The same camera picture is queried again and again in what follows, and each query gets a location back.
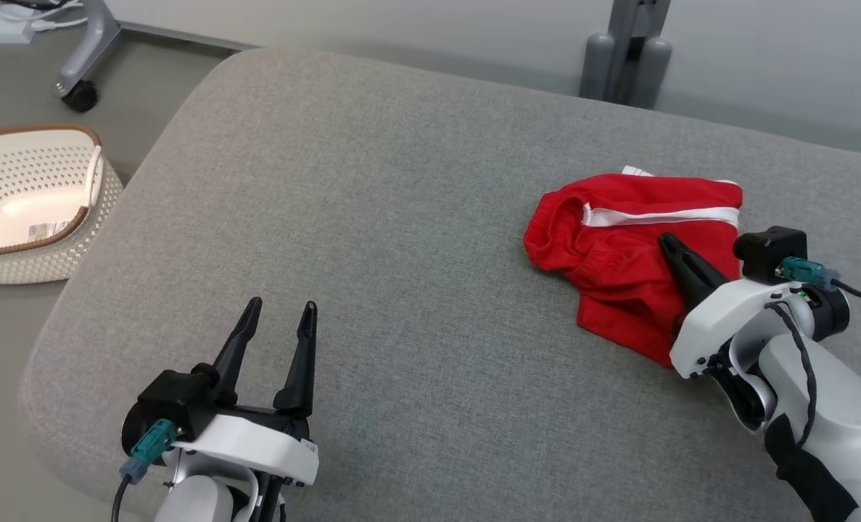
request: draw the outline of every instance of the laundry basket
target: laundry basket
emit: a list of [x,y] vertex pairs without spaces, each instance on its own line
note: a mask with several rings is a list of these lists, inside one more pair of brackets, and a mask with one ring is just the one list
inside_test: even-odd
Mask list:
[[120,193],[92,129],[0,129],[0,284],[69,278]]

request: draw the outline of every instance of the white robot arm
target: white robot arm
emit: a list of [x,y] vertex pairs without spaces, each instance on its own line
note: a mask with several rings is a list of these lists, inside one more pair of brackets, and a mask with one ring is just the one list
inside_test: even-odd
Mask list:
[[[815,520],[861,521],[861,377],[817,342],[846,328],[849,305],[839,290],[781,281],[782,245],[804,234],[770,231],[741,237],[752,243],[742,252],[752,278],[732,282],[718,280],[677,238],[660,238],[680,288],[688,288],[672,364],[682,377],[717,380],[739,422],[764,435],[776,476]],[[794,257],[806,257],[806,245],[796,248]]]
[[281,487],[314,483],[320,460],[308,416],[317,305],[305,305],[291,370],[272,409],[238,406],[235,392],[261,307],[258,297],[250,300],[214,364],[190,373],[165,370],[138,396],[122,430],[131,459],[121,468],[115,520],[126,484],[137,483],[154,463],[175,470],[157,522],[271,522],[277,513],[284,520]]

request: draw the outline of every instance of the red fabric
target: red fabric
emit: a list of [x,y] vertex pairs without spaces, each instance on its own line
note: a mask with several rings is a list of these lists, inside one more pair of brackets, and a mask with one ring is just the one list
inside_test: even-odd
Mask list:
[[582,224],[584,205],[628,214],[739,208],[736,185],[700,178],[605,174],[543,196],[524,247],[544,270],[562,270],[580,291],[578,324],[663,366],[672,366],[672,324],[685,313],[656,239],[675,232],[726,277],[739,277],[733,257],[736,228],[699,220],[594,228]]

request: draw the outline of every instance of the teal connector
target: teal connector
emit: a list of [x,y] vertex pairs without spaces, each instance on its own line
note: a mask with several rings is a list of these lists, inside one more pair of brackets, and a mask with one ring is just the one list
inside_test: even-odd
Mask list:
[[149,465],[172,447],[176,436],[178,436],[176,426],[171,420],[156,420],[156,423],[152,424],[146,435],[142,436],[131,450],[131,458],[128,462],[121,466],[121,478],[130,476],[132,484],[140,482],[146,475]]
[[837,290],[832,281],[839,279],[839,272],[824,268],[824,265],[815,263],[814,261],[808,261],[800,257],[786,257],[781,262],[781,267],[778,268],[778,271],[781,273],[776,275],[781,278],[787,278],[788,281],[810,283],[827,291]]

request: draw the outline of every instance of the sofa cushion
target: sofa cushion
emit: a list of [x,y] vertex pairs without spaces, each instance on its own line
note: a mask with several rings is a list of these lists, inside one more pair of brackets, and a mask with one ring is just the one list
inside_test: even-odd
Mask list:
[[[254,50],[192,93],[66,285],[22,381],[62,480],[109,499],[161,370],[211,361],[263,298],[242,404],[317,301],[321,468],[292,520],[806,520],[710,380],[576,326],[534,268],[540,195],[637,165],[732,179],[741,227],[802,228],[861,287],[861,154],[353,57]],[[861,373],[861,301],[825,341]],[[156,468],[128,490],[149,515]]]

